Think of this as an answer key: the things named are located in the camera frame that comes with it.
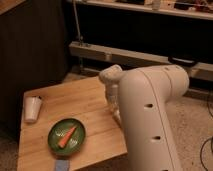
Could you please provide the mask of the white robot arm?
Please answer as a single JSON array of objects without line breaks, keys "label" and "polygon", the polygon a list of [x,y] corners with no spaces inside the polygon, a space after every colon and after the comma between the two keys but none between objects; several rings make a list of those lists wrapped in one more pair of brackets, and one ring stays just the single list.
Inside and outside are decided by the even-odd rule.
[{"label": "white robot arm", "polygon": [[187,91],[187,72],[178,65],[127,71],[113,65],[99,79],[108,104],[120,116],[132,170],[183,171],[165,106]]}]

